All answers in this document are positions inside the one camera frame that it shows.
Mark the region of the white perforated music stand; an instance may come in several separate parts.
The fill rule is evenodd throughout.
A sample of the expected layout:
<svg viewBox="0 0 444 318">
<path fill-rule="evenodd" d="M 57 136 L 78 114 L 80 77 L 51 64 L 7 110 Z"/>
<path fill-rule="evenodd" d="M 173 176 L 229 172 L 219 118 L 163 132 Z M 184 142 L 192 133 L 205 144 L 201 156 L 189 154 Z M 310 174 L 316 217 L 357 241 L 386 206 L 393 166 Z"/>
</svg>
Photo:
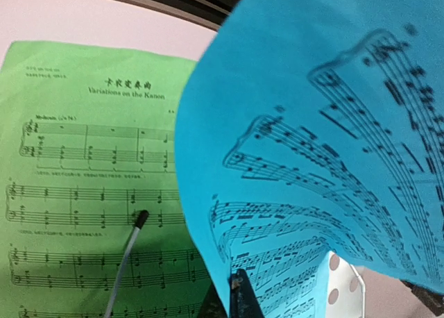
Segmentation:
<svg viewBox="0 0 444 318">
<path fill-rule="evenodd" d="M 112 291 L 110 293 L 110 298 L 108 300 L 107 307 L 105 309 L 105 313 L 103 314 L 103 317 L 111 317 L 113 308 L 114 308 L 114 302 L 117 297 L 117 293 L 119 290 L 119 286 L 121 284 L 121 280 L 123 278 L 124 269 L 126 267 L 126 263 L 128 261 L 128 258 L 131 254 L 131 251 L 133 249 L 133 246 L 137 240 L 137 237 L 139 235 L 140 230 L 143 228 L 144 224 L 146 223 L 146 220 L 149 218 L 149 212 L 147 210 L 142 210 L 139 214 L 137 219 L 135 220 L 133 231 L 131 233 L 131 236 L 129 237 L 128 243 L 126 245 L 126 249 L 124 251 L 123 257 L 121 259 L 121 263 L 119 264 L 117 276 L 114 281 L 114 285 L 112 288 Z M 351 268 L 353 274 L 355 275 L 355 278 L 358 281 L 358 284 L 360 286 L 361 290 L 361 316 L 365 317 L 366 314 L 366 284 L 362 277 L 362 275 L 358 272 L 356 267 L 352 264 L 348 264 Z"/>
</svg>

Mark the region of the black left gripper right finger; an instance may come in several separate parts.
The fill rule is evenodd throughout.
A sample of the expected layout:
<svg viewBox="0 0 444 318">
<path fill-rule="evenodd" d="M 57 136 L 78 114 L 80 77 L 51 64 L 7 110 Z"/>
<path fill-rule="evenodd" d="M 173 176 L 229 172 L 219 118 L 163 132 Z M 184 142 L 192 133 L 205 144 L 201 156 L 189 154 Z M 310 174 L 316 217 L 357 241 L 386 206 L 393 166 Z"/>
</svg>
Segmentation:
<svg viewBox="0 0 444 318">
<path fill-rule="evenodd" d="M 443 314 L 443 295 L 423 288 L 419 285 L 401 280 L 411 293 L 424 304 L 436 317 Z"/>
</svg>

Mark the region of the green sheet music page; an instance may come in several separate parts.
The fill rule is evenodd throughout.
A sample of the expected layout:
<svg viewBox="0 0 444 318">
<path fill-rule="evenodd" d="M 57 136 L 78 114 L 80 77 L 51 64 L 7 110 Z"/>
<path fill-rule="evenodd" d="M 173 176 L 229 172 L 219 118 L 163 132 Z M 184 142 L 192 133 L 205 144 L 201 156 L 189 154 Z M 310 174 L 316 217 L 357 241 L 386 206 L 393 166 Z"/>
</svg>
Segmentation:
<svg viewBox="0 0 444 318">
<path fill-rule="evenodd" d="M 174 126 L 193 60 L 15 41 L 1 67 L 1 316 L 197 317 L 210 278 L 185 226 Z"/>
</svg>

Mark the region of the blue sheet music page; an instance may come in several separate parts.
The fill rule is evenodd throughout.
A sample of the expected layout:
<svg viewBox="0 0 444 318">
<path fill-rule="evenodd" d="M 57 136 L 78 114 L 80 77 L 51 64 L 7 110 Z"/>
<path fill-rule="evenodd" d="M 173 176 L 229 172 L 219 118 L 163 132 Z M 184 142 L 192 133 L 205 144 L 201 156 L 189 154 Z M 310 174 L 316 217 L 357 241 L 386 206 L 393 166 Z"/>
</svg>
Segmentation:
<svg viewBox="0 0 444 318">
<path fill-rule="evenodd" d="M 175 163 L 224 310 L 323 317 L 327 256 L 443 292 L 443 0 L 241 0 L 181 96 Z"/>
</svg>

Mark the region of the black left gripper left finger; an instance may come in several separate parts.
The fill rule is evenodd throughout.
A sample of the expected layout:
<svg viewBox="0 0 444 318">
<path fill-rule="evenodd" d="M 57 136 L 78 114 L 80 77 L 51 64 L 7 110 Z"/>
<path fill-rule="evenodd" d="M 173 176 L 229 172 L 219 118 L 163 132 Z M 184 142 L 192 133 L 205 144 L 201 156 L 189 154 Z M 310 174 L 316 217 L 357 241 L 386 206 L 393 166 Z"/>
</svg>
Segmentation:
<svg viewBox="0 0 444 318">
<path fill-rule="evenodd" d="M 198 318 L 265 318 L 245 269 L 238 269 L 228 279 L 229 308 L 223 307 L 212 283 L 205 295 Z"/>
</svg>

